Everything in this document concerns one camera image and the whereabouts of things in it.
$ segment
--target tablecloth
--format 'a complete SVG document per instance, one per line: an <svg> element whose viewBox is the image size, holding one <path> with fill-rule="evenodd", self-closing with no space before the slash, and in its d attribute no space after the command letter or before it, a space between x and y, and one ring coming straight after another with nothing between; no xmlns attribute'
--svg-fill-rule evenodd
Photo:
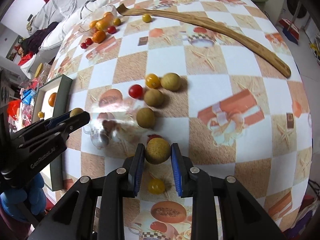
<svg viewBox="0 0 320 240"><path fill-rule="evenodd" d="M145 104L129 97L133 84L144 86L146 74L161 77L168 72L177 73L183 82L178 92L161 89L168 101L155 109L153 130L120 128L117 140L105 148L93 145L90 129L73 132L63 155L65 181L70 186L83 175L108 174L134 154L138 142L146 144L147 135L155 133L169 143L177 142L182 154L208 174L235 176L281 230L289 228L308 183L311 116L299 71L276 28L250 0L116 0L111 4L121 3L211 18L277 54L292 76L286 79L227 36L172 19L153 17L151 23L144 23L141 16L121 17L117 33L86 50L79 46L86 33L79 32L81 24L76 25L50 75L64 73L74 79L67 110L81 107L92 120L108 119L94 109L108 105L113 93L120 91L124 110L118 119L134 123L136 111ZM148 193L152 178L165 182L165 193ZM63 193L56 192L57 200ZM150 219L152 206L167 200L182 204L191 216L192 200L177 196L170 160L146 163L138 197L124 200L126 237L138 239L128 227L132 230L132 225ZM188 239L189 221L172 225L179 233L176 239Z"/></svg>

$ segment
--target blue glove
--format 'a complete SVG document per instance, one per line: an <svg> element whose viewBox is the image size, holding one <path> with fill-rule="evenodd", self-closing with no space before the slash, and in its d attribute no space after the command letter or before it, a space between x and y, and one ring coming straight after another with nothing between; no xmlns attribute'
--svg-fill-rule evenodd
<svg viewBox="0 0 320 240"><path fill-rule="evenodd" d="M15 204L23 202L28 198L31 204L32 214L37 215L43 212L46 206L46 197L42 190L43 187L44 180L40 173L38 173L28 184L28 193L24 189L11 188L6 190L0 195L4 211L18 221L27 222L27 219Z"/></svg>

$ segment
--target yellow cherry tomato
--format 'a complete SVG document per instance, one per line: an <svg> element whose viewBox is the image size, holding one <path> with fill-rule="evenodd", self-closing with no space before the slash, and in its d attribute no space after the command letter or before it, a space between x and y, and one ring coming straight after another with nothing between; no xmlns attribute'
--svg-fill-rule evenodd
<svg viewBox="0 0 320 240"><path fill-rule="evenodd" d="M119 19L119 18L115 18L114 20L113 20L113 25L114 26L119 26L121 24L121 20Z"/></svg>
<svg viewBox="0 0 320 240"><path fill-rule="evenodd" d="M39 112L39 113L38 113L38 117L39 117L39 118L44 118L44 112Z"/></svg>
<svg viewBox="0 0 320 240"><path fill-rule="evenodd" d="M160 179L152 179L148 184L148 191L151 194L161 194L165 191L164 182Z"/></svg>
<svg viewBox="0 0 320 240"><path fill-rule="evenodd" d="M144 21L145 23L151 22L151 16L148 14L142 15L142 21Z"/></svg>
<svg viewBox="0 0 320 240"><path fill-rule="evenodd" d="M149 88L158 88L160 87L160 78L155 74L149 74L146 76L146 85Z"/></svg>

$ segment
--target picture frame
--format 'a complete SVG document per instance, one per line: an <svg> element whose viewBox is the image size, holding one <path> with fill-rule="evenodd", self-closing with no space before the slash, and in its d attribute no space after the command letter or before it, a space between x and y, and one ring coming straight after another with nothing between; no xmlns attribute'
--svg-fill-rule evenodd
<svg viewBox="0 0 320 240"><path fill-rule="evenodd" d="M14 41L14 43L12 44L9 52L7 53L6 58L8 60L14 61L14 59L16 58L18 52L15 49L15 47L17 47L21 42L23 41L23 38L21 36L18 35L18 37L16 38L16 40Z"/></svg>

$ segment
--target blue gripper pad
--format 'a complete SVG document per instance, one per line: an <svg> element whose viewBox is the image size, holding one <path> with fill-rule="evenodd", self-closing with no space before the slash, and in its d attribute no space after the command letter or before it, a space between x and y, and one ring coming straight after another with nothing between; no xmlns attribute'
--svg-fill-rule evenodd
<svg viewBox="0 0 320 240"><path fill-rule="evenodd" d="M173 178L174 178L174 184L176 186L176 191L178 193L178 196L181 197L182 196L182 176L180 172L179 162L177 159L176 149L173 144L171 145L171 165L172 165Z"/></svg>
<svg viewBox="0 0 320 240"><path fill-rule="evenodd" d="M137 163L137 170L134 176L134 195L137 196L138 192L140 191L140 185L141 185L141 178L142 178L142 173L143 173L143 168L144 168L144 155L145 155L145 149L143 147L143 150L140 153L138 163Z"/></svg>

